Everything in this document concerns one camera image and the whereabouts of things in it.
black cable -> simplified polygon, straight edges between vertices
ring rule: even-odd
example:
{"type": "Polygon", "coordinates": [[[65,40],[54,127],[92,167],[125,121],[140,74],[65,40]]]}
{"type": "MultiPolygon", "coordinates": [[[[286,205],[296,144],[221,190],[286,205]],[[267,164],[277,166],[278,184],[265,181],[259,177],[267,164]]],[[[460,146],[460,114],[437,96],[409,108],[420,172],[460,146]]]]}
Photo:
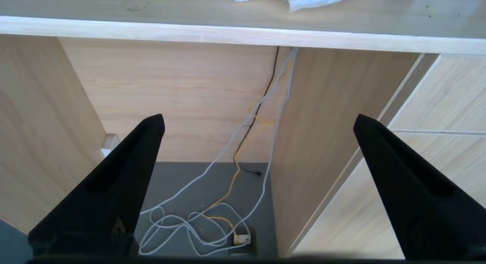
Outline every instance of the black cable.
{"type": "MultiPolygon", "coordinates": [[[[279,50],[280,50],[280,46],[276,47],[276,53],[275,53],[275,60],[273,62],[273,70],[272,70],[272,77],[270,78],[270,81],[268,82],[268,85],[267,85],[267,88],[265,89],[265,93],[264,93],[264,96],[268,93],[268,89],[270,88],[270,85],[272,84],[272,80],[273,78],[275,77],[275,69],[276,69],[276,60],[277,58],[279,57],[279,50]]],[[[255,112],[255,116],[258,115],[258,111],[260,111],[260,107],[261,107],[261,104],[260,103],[257,107],[257,111],[255,112]]],[[[255,120],[256,118],[253,117],[253,120],[251,121],[251,124],[248,126],[248,129],[246,130],[246,134],[243,136],[243,139],[241,140],[240,142],[240,145],[238,146],[238,148],[236,149],[236,152],[235,154],[233,155],[233,163],[235,163],[236,165],[236,153],[238,153],[238,151],[240,150],[241,148],[241,145],[243,144],[243,142],[245,141],[246,137],[248,136],[248,134],[250,133],[250,130],[251,128],[253,127],[253,125],[255,124],[255,120]]],[[[253,171],[253,170],[250,170],[250,169],[246,169],[244,168],[243,166],[240,165],[240,168],[245,170],[246,172],[248,173],[253,173],[253,174],[256,174],[258,176],[261,176],[261,172],[260,171],[253,171]]]]}

wooden desk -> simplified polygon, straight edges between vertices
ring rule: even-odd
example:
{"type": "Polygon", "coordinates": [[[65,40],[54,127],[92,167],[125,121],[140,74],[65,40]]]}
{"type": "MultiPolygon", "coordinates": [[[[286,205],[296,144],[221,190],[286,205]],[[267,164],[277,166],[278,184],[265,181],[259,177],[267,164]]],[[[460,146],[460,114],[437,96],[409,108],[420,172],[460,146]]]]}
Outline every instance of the wooden desk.
{"type": "MultiPolygon", "coordinates": [[[[388,124],[483,203],[485,6],[0,0],[0,216],[29,231],[101,160],[107,133],[155,113],[158,160],[212,161],[267,86],[276,46],[277,69],[296,46],[271,174],[279,253],[400,257],[352,124],[388,124]]],[[[260,116],[275,118],[285,94],[281,83],[260,116]]],[[[267,129],[241,160],[267,161],[270,140],[267,129]]]]}

white cable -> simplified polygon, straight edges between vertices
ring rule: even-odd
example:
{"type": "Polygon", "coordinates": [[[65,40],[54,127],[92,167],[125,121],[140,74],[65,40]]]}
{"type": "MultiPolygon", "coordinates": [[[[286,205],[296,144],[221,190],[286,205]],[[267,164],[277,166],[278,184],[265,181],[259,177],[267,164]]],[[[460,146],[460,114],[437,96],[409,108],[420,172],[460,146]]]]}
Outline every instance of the white cable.
{"type": "Polygon", "coordinates": [[[280,118],[282,116],[282,112],[283,112],[283,108],[284,108],[284,105],[287,103],[287,101],[289,100],[289,97],[290,97],[290,89],[291,89],[291,85],[292,85],[292,75],[293,75],[293,71],[294,71],[294,66],[295,66],[295,57],[297,55],[297,49],[293,49],[289,56],[286,58],[285,60],[285,63],[284,65],[282,66],[282,69],[281,71],[279,72],[279,75],[277,76],[277,78],[275,79],[275,83],[273,84],[272,88],[270,89],[270,91],[259,101],[259,103],[257,103],[254,107],[254,109],[250,112],[250,114],[246,117],[245,121],[238,127],[237,130],[235,130],[235,132],[233,133],[231,139],[229,140],[228,144],[226,144],[225,148],[222,150],[222,152],[216,157],[216,159],[214,161],[212,161],[210,163],[210,165],[206,168],[206,170],[204,171],[203,174],[199,175],[198,177],[196,177],[194,180],[192,180],[191,182],[189,182],[188,184],[186,184],[182,189],[180,189],[179,192],[177,192],[174,196],[168,198],[167,200],[164,200],[162,201],[161,203],[159,203],[158,205],[148,209],[148,210],[145,210],[145,211],[142,211],[140,214],[143,215],[145,213],[148,213],[150,212],[150,222],[152,223],[152,225],[149,227],[149,229],[147,229],[147,231],[145,232],[145,235],[142,237],[142,240],[140,242],[140,249],[139,249],[139,254],[140,255],[150,255],[152,253],[155,253],[157,250],[159,250],[160,248],[162,248],[164,245],[167,244],[167,242],[170,241],[170,239],[175,235],[175,233],[179,230],[179,229],[182,229],[182,228],[186,228],[187,229],[187,233],[188,233],[188,238],[189,238],[189,241],[191,242],[191,246],[192,248],[194,249],[194,252],[198,255],[198,256],[209,256],[211,254],[214,254],[214,253],[217,253],[217,252],[220,252],[220,251],[224,251],[224,250],[229,250],[229,249],[234,249],[234,248],[238,248],[238,247],[243,247],[243,246],[246,246],[246,244],[241,244],[241,245],[237,245],[237,246],[233,246],[233,247],[224,247],[224,248],[219,248],[219,249],[216,249],[216,250],[213,250],[209,253],[205,253],[205,254],[202,254],[202,253],[199,253],[194,245],[194,242],[191,238],[191,234],[203,245],[209,245],[209,246],[212,246],[212,247],[221,247],[222,245],[224,245],[227,241],[227,238],[232,234],[232,232],[238,227],[238,225],[240,225],[241,223],[244,225],[246,231],[248,233],[250,233],[249,229],[248,229],[248,226],[246,225],[245,223],[245,220],[248,219],[253,213],[254,211],[256,210],[256,208],[260,205],[260,202],[261,200],[263,199],[264,197],[264,194],[265,194],[265,186],[266,186],[266,182],[267,182],[267,178],[268,178],[268,175],[269,175],[269,171],[270,171],[270,165],[271,165],[271,162],[272,162],[272,159],[273,159],[273,147],[274,147],[274,144],[275,144],[275,138],[276,138],[276,133],[278,131],[278,126],[279,126],[279,122],[280,122],[280,118]],[[162,207],[163,204],[173,200],[174,198],[176,198],[180,193],[182,193],[185,189],[187,189],[189,186],[191,186],[195,181],[197,181],[198,179],[202,178],[209,170],[210,168],[213,166],[213,164],[215,162],[218,161],[218,159],[221,157],[221,155],[228,149],[229,145],[232,143],[232,141],[235,139],[235,135],[244,127],[244,125],[248,122],[248,120],[251,118],[251,116],[255,113],[257,107],[259,104],[261,104],[269,95],[271,95],[275,88],[276,88],[276,85],[278,84],[279,82],[279,79],[280,77],[283,75],[283,72],[285,71],[286,69],[286,65],[289,63],[289,60],[290,58],[293,58],[293,61],[294,61],[294,64],[292,64],[292,68],[291,68],[291,71],[290,71],[290,75],[289,75],[289,83],[288,83],[288,89],[287,89],[287,94],[286,94],[286,98],[284,99],[282,105],[280,106],[280,109],[279,109],[279,112],[278,112],[278,115],[277,115],[277,119],[276,119],[276,124],[275,124],[275,127],[274,127],[274,130],[273,130],[273,139],[272,139],[272,146],[271,146],[271,150],[270,150],[270,158],[269,158],[269,162],[268,162],[268,166],[267,166],[267,170],[265,172],[265,176],[264,176],[264,181],[263,181],[263,188],[262,188],[262,193],[260,195],[260,198],[258,199],[257,203],[255,204],[254,208],[248,213],[248,215],[246,215],[244,218],[241,218],[241,216],[228,204],[228,203],[218,203],[216,204],[215,206],[211,206],[207,209],[205,209],[204,211],[202,212],[192,212],[191,214],[189,214],[188,218],[187,219],[183,219],[177,215],[166,215],[166,212],[164,210],[164,208],[162,207]],[[222,227],[217,223],[215,222],[213,219],[211,218],[206,218],[204,216],[204,214],[217,207],[217,206],[227,206],[228,208],[230,208],[239,218],[239,221],[237,224],[234,225],[234,228],[228,233],[228,234],[225,234],[224,230],[222,229],[222,227]],[[157,209],[160,209],[162,210],[162,218],[160,218],[159,220],[157,221],[154,221],[153,218],[152,218],[152,214],[154,213],[154,211],[156,211],[157,209]],[[196,230],[194,229],[194,227],[190,224],[190,222],[192,222],[193,220],[195,220],[196,218],[205,218],[207,220],[209,220],[210,222],[212,222],[214,225],[216,225],[219,230],[221,230],[222,234],[224,235],[223,237],[221,237],[219,240],[214,240],[214,241],[205,241],[203,240],[202,238],[200,238],[199,234],[196,232],[196,230]],[[178,219],[181,223],[180,224],[177,224],[177,225],[164,225],[163,222],[167,219],[167,218],[176,218],[178,219]],[[152,240],[153,236],[157,233],[157,231],[159,229],[170,229],[170,228],[174,228],[175,230],[166,238],[166,240],[164,240],[157,248],[151,250],[150,252],[143,252],[142,249],[145,248],[145,246],[150,242],[150,240],[152,240]]]}

yellow cable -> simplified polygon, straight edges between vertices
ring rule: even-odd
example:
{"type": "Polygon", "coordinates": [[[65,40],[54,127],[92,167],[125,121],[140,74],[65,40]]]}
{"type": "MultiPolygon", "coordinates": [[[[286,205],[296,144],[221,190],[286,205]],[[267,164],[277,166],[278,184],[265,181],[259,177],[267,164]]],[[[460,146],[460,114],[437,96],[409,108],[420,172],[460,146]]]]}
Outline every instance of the yellow cable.
{"type": "MultiPolygon", "coordinates": [[[[289,63],[287,64],[286,66],[286,69],[284,70],[284,73],[287,72],[288,69],[290,69],[292,67],[292,62],[289,61],[289,63]]],[[[258,102],[254,103],[252,106],[250,106],[250,108],[248,108],[248,111],[251,112],[253,111],[253,107],[257,104],[258,102]]],[[[235,180],[236,180],[236,177],[238,177],[238,174],[240,173],[240,170],[241,170],[241,167],[240,167],[240,164],[237,160],[238,158],[238,155],[240,154],[240,152],[246,148],[246,146],[248,145],[248,142],[251,141],[251,139],[255,136],[257,136],[265,127],[269,126],[269,125],[272,125],[272,124],[275,124],[276,123],[276,119],[269,119],[269,120],[264,120],[256,115],[253,115],[253,117],[255,117],[255,119],[257,119],[258,121],[260,121],[262,123],[262,126],[260,128],[257,129],[257,131],[253,132],[252,135],[250,135],[244,142],[243,144],[241,145],[240,149],[237,151],[237,153],[235,154],[235,163],[236,163],[236,167],[238,168],[238,170],[236,170],[236,173],[235,175],[233,176],[233,179],[231,180],[231,184],[229,185],[229,189],[228,189],[228,193],[226,193],[225,196],[223,196],[221,199],[217,200],[215,203],[211,204],[210,207],[213,207],[215,206],[216,204],[218,203],[221,203],[225,198],[227,198],[229,196],[229,194],[231,193],[231,190],[233,189],[233,184],[235,183],[235,180]]],[[[233,229],[233,234],[235,235],[235,241],[236,243],[238,243],[238,235],[236,234],[236,231],[235,229],[233,228],[233,224],[226,218],[223,218],[223,217],[207,217],[207,218],[214,218],[214,219],[222,219],[224,220],[225,222],[228,222],[229,225],[231,226],[231,228],[233,229]]]]}

gray floor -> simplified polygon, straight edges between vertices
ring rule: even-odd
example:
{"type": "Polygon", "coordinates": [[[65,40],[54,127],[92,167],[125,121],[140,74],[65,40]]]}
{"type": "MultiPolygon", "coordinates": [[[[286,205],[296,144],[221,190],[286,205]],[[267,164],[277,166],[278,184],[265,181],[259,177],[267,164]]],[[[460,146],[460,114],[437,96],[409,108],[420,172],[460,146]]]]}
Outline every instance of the gray floor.
{"type": "MultiPolygon", "coordinates": [[[[265,164],[245,164],[247,168],[259,169],[262,172],[266,169],[265,164]]],[[[147,191],[143,209],[147,209],[167,199],[179,191],[187,182],[191,181],[204,172],[207,163],[157,163],[154,168],[152,179],[147,191]]],[[[229,188],[235,166],[231,163],[215,164],[208,174],[194,183],[179,197],[167,203],[164,208],[169,214],[187,217],[192,211],[200,211],[209,206],[214,200],[223,196],[229,188]]],[[[226,200],[242,216],[246,216],[257,202],[262,191],[264,177],[242,172],[232,190],[232,194],[226,200]]],[[[215,209],[210,215],[218,215],[229,218],[232,222],[236,217],[225,209],[215,209]]],[[[257,258],[276,258],[276,235],[273,220],[273,206],[270,192],[270,179],[267,183],[267,192],[255,213],[247,220],[249,226],[254,227],[257,238],[257,258]]],[[[219,230],[214,226],[199,220],[194,222],[202,238],[207,240],[218,239],[221,236],[219,230]]],[[[229,226],[221,222],[227,231],[229,226]]],[[[142,215],[137,224],[135,237],[139,240],[150,226],[147,215],[142,215]]],[[[147,249],[156,248],[171,232],[157,233],[147,249]]],[[[197,246],[200,252],[207,253],[212,247],[197,246]]],[[[227,251],[214,254],[213,256],[228,256],[227,251]]],[[[185,229],[179,230],[174,237],[154,256],[195,256],[189,243],[188,234],[185,229]]],[[[27,244],[27,237],[17,229],[0,221],[0,260],[6,264],[24,263],[31,258],[31,251],[27,244]]]]}

